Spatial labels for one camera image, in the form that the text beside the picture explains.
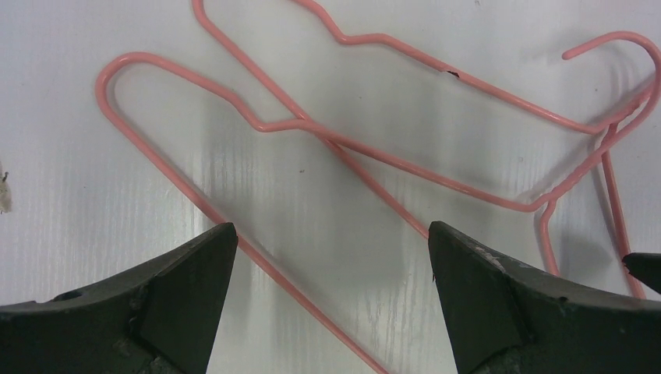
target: black metal jaw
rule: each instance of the black metal jaw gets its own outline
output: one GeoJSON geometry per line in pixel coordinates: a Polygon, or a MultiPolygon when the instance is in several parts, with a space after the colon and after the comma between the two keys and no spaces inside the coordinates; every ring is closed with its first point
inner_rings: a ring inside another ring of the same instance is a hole
{"type": "Polygon", "coordinates": [[[237,242],[222,224],[50,302],[0,307],[0,372],[204,374],[237,242]]]}
{"type": "Polygon", "coordinates": [[[554,277],[441,222],[429,254],[459,374],[661,372],[661,302],[554,277]]]}
{"type": "Polygon", "coordinates": [[[631,253],[623,257],[622,262],[629,274],[661,294],[661,254],[631,253]]]}

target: wire hanger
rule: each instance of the wire hanger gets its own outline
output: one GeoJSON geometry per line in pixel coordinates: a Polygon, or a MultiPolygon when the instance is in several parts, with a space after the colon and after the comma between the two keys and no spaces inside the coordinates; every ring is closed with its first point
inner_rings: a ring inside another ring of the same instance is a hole
{"type": "MultiPolygon", "coordinates": [[[[564,59],[572,59],[609,41],[630,41],[643,47],[648,52],[655,65],[654,80],[641,93],[636,95],[632,101],[598,124],[584,125],[561,115],[557,115],[551,111],[547,111],[546,109],[525,101],[520,97],[516,97],[511,93],[491,86],[488,83],[456,69],[454,66],[448,65],[441,60],[429,56],[389,35],[345,35],[334,23],[328,13],[313,0],[292,1],[306,7],[310,12],[313,12],[318,16],[324,26],[331,32],[335,40],[340,44],[384,44],[389,48],[428,65],[439,72],[447,72],[456,76],[462,83],[475,87],[478,90],[488,93],[506,103],[512,104],[515,107],[540,118],[544,118],[552,123],[589,135],[598,135],[607,129],[606,135],[603,137],[599,147],[592,151],[562,182],[553,187],[549,192],[545,192],[538,196],[531,203],[519,203],[514,200],[495,196],[488,192],[444,177],[443,175],[439,175],[433,171],[421,168],[409,161],[392,156],[371,146],[367,146],[366,144],[360,143],[347,136],[343,136],[338,132],[329,130],[323,125],[315,122],[311,116],[297,105],[291,97],[289,97],[252,59],[250,59],[245,52],[239,48],[239,46],[237,46],[211,22],[204,11],[203,0],[192,0],[193,13],[200,22],[200,25],[230,54],[241,62],[287,109],[289,109],[295,118],[279,122],[263,122],[236,93],[233,93],[224,86],[215,83],[200,74],[167,60],[166,58],[146,52],[127,53],[110,62],[101,71],[97,78],[95,94],[99,108],[108,120],[214,223],[220,224],[226,222],[226,220],[220,215],[213,204],[184,175],[171,166],[170,163],[168,163],[168,161],[161,156],[146,139],[142,138],[142,136],[136,132],[110,105],[108,100],[108,86],[111,83],[113,76],[119,70],[136,63],[155,65],[163,70],[167,70],[180,76],[219,97],[222,97],[234,106],[239,114],[259,132],[279,132],[292,129],[310,132],[319,138],[337,157],[351,168],[372,191],[374,191],[388,206],[395,210],[397,214],[399,214],[425,239],[429,237],[429,232],[427,231],[426,226],[410,214],[387,190],[376,182],[376,180],[359,164],[357,160],[351,157],[343,147],[384,162],[394,168],[407,171],[428,181],[448,187],[449,189],[453,189],[457,192],[464,193],[465,195],[473,196],[476,199],[481,199],[510,210],[532,213],[541,209],[543,206],[546,206],[539,220],[539,233],[542,242],[541,252],[545,261],[546,270],[556,276],[560,276],[560,271],[557,267],[549,237],[548,223],[551,215],[555,211],[558,199],[570,191],[592,168],[599,163],[602,163],[604,174],[606,176],[606,187],[610,198],[613,221],[615,223],[618,251],[621,256],[630,252],[626,226],[624,224],[624,215],[622,213],[620,198],[617,192],[617,184],[615,182],[613,165],[610,161],[609,149],[647,119],[654,110],[654,107],[658,104],[659,95],[661,95],[661,75],[659,74],[659,71],[661,71],[661,51],[659,51],[649,39],[639,34],[627,31],[617,31],[592,39],[587,43],[563,53],[564,59]],[[641,109],[638,115],[630,120],[629,123],[618,129],[618,125],[625,118],[633,114],[646,101],[646,105],[641,109]]],[[[333,335],[356,353],[370,368],[378,373],[387,373],[386,369],[375,358],[371,357],[363,348],[353,341],[349,335],[328,318],[291,281],[289,281],[264,254],[258,251],[254,246],[250,245],[250,243],[241,236],[239,236],[239,248],[241,248],[257,266],[273,278],[278,285],[284,288],[303,308],[319,320],[333,335]]],[[[644,298],[645,293],[640,283],[626,273],[625,276],[633,296],[644,298]]]]}

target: white surface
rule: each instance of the white surface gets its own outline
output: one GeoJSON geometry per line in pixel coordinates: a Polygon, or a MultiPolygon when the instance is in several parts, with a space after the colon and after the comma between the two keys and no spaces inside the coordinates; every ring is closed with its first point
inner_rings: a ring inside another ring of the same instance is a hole
{"type": "MultiPolygon", "coordinates": [[[[116,55],[152,51],[224,83],[265,120],[291,115],[209,37],[184,0],[0,5],[0,304],[45,301],[173,249],[210,227],[101,115],[93,84],[116,55]]],[[[652,73],[641,48],[560,53],[611,30],[661,43],[659,6],[618,1],[323,0],[347,33],[382,31],[545,108],[588,121],[652,73]]],[[[208,0],[211,19],[317,121],[433,170],[520,196],[585,155],[559,129],[384,48],[341,48],[286,0],[208,0]]],[[[120,107],[323,310],[392,370],[455,372],[426,243],[300,132],[259,134],[216,97],[150,66],[118,80],[120,107]]],[[[634,250],[658,251],[657,111],[613,152],[634,250]]],[[[541,266],[533,216],[365,161],[425,223],[444,220],[541,266]]],[[[563,273],[623,293],[596,175],[551,222],[563,273]]],[[[239,253],[209,372],[369,372],[239,253]]]]}

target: wire bend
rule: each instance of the wire bend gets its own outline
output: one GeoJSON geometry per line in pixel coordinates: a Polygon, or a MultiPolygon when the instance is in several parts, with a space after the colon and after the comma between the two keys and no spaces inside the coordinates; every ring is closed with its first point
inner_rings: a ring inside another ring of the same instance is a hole
{"type": "MultiPolygon", "coordinates": [[[[180,175],[164,157],[162,157],[147,140],[136,132],[115,109],[112,108],[108,100],[108,84],[112,77],[122,68],[136,63],[147,63],[167,70],[189,82],[196,84],[210,91],[213,94],[224,98],[232,104],[237,111],[246,119],[254,129],[265,129],[267,126],[261,122],[257,116],[250,110],[241,98],[227,88],[214,83],[203,76],[196,74],[188,69],[175,64],[165,58],[146,52],[133,52],[117,57],[110,62],[99,74],[94,87],[97,97],[97,103],[103,114],[110,122],[133,143],[140,152],[142,152],[149,161],[174,184],[191,202],[193,202],[209,219],[215,224],[221,224],[226,220],[221,216],[218,210],[211,204],[206,197],[197,188],[190,183],[186,177],[180,175]]],[[[274,129],[279,126],[285,126],[283,122],[274,122],[274,129]]],[[[280,287],[289,293],[305,310],[307,310],[315,319],[325,326],[342,343],[358,355],[370,368],[380,374],[387,374],[386,369],[376,359],[372,358],[358,343],[353,341],[337,324],[326,316],[314,303],[309,300],[287,277],[281,273],[266,257],[255,249],[242,236],[239,236],[239,248],[257,265],[264,273],[268,274],[280,287]]]]}
{"type": "MultiPolygon", "coordinates": [[[[603,162],[604,171],[606,173],[606,183],[608,185],[609,194],[611,197],[611,208],[613,210],[614,220],[616,221],[616,231],[618,231],[618,241],[624,241],[626,245],[620,245],[620,251],[628,250],[628,243],[626,239],[626,231],[624,228],[624,219],[621,216],[621,206],[619,197],[617,196],[617,188],[614,188],[614,174],[612,165],[610,163],[608,149],[615,143],[624,138],[628,133],[633,131],[642,121],[644,121],[659,100],[659,87],[661,86],[661,77],[659,77],[659,65],[661,65],[661,53],[659,49],[648,39],[634,33],[616,32],[598,37],[595,40],[589,41],[570,51],[565,52],[564,57],[569,59],[576,55],[580,55],[585,51],[595,48],[607,41],[617,39],[632,41],[641,45],[651,56],[655,63],[656,72],[655,79],[652,84],[646,87],[634,100],[628,105],[619,110],[616,114],[611,115],[609,118],[603,120],[598,125],[587,126],[569,120],[563,116],[556,115],[551,111],[547,111],[537,105],[524,101],[511,93],[507,93],[501,89],[489,85],[480,79],[470,76],[468,73],[455,69],[453,66],[445,64],[438,59],[428,56],[424,52],[409,46],[393,37],[386,34],[367,34],[360,36],[347,36],[343,34],[337,25],[333,22],[326,11],[321,8],[312,0],[293,0],[302,6],[305,6],[310,11],[314,12],[326,25],[328,30],[333,34],[335,39],[342,44],[368,44],[379,43],[385,44],[401,53],[408,55],[426,65],[442,72],[452,72],[453,75],[458,76],[459,80],[463,83],[473,86],[479,90],[492,94],[493,96],[513,104],[531,114],[537,115],[541,118],[548,119],[551,122],[557,123],[575,131],[584,132],[587,134],[597,134],[604,130],[609,125],[612,130],[603,139],[599,148],[593,151],[572,173],[570,173],[560,184],[554,187],[550,192],[542,194],[532,203],[524,204],[512,200],[503,199],[498,196],[489,194],[488,192],[474,189],[471,186],[462,184],[452,179],[446,178],[442,175],[434,173],[433,171],[421,168],[413,163],[403,160],[398,157],[393,157],[388,153],[377,150],[363,143],[357,142],[353,139],[343,136],[342,134],[332,132],[322,125],[314,122],[310,116],[303,111],[259,66],[257,66],[248,55],[246,55],[236,44],[234,44],[226,35],[224,35],[207,17],[203,8],[203,0],[193,0],[193,12],[202,27],[210,33],[217,41],[219,41],[235,58],[237,58],[285,107],[287,107],[296,119],[281,121],[281,122],[262,122],[243,102],[243,100],[231,92],[227,88],[214,83],[207,78],[191,72],[174,62],[170,62],[162,57],[152,55],[145,52],[133,52],[122,55],[116,58],[113,62],[108,64],[97,78],[95,91],[97,95],[97,102],[104,115],[117,127],[173,184],[181,190],[200,210],[206,214],[213,222],[224,222],[224,218],[212,206],[212,204],[197,191],[194,185],[186,180],[185,177],[180,175],[161,155],[158,154],[150,144],[142,139],[141,136],[128,125],[123,118],[111,107],[108,102],[108,84],[111,78],[123,67],[133,63],[149,63],[159,68],[165,69],[174,73],[177,76],[187,79],[191,83],[201,86],[218,96],[224,98],[232,104],[243,118],[257,131],[260,132],[277,132],[289,129],[301,129],[312,133],[321,139],[335,155],[340,157],[379,197],[381,197],[389,206],[391,206],[400,216],[402,216],[418,233],[424,238],[428,238],[426,227],[416,220],[390,193],[388,193],[381,185],[379,185],[359,164],[356,160],[348,155],[342,148],[343,146],[354,150],[356,152],[365,154],[368,157],[375,158],[379,161],[389,164],[395,168],[407,171],[421,178],[430,180],[437,184],[443,185],[458,192],[473,196],[477,199],[482,199],[489,203],[494,203],[499,206],[506,207],[512,210],[522,212],[533,212],[538,210],[541,206],[546,204],[546,209],[539,222],[539,232],[542,234],[543,242],[543,257],[549,272],[558,275],[556,261],[553,255],[553,250],[550,247],[550,240],[548,235],[548,223],[553,213],[557,200],[567,191],[569,191],[578,181],[599,162],[603,162]],[[624,120],[627,116],[632,114],[636,108],[647,100],[647,105],[642,109],[636,118],[623,127],[620,131],[616,131],[617,123],[624,120]],[[616,215],[616,211],[620,211],[620,217],[616,215]]],[[[252,247],[244,238],[239,239],[239,246],[243,251],[269,276],[271,276],[280,286],[282,286],[298,303],[300,303],[310,314],[318,319],[328,330],[331,331],[338,339],[354,351],[367,365],[379,373],[385,373],[386,370],[372,357],[370,357],[360,346],[357,345],[346,333],[344,333],[339,326],[335,325],[327,316],[325,316],[301,291],[299,291],[287,278],[280,273],[275,266],[273,266],[268,259],[252,247]]],[[[630,286],[634,295],[644,297],[640,284],[637,290],[630,282],[630,286]]]]}

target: white table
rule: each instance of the white table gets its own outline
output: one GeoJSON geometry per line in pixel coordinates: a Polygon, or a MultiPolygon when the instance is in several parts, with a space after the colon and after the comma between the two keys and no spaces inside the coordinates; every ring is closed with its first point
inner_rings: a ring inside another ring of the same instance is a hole
{"type": "MultiPolygon", "coordinates": [[[[611,30],[661,44],[653,0],[320,3],[347,33],[392,34],[586,122],[648,78],[652,63],[624,42],[571,62],[560,53],[611,30]]],[[[586,155],[587,136],[452,76],[385,48],[340,47],[287,0],[207,0],[207,11],[317,121],[463,182],[523,199],[586,155]]],[[[99,112],[94,79],[116,55],[158,53],[236,90],[264,120],[291,117],[206,34],[185,0],[3,2],[0,37],[0,161],[14,206],[0,216],[0,304],[46,301],[210,227],[99,112]]],[[[140,130],[386,367],[455,372],[425,241],[317,139],[259,134],[225,102],[150,66],[127,69],[115,95],[140,130]]],[[[661,110],[613,151],[637,251],[659,251],[659,120],[661,110]]],[[[446,221],[542,266],[533,215],[361,160],[426,224],[446,221]]],[[[560,201],[550,230],[564,276],[624,293],[602,190],[598,174],[585,178],[560,201]]],[[[370,370],[239,253],[209,372],[370,370]]]]}

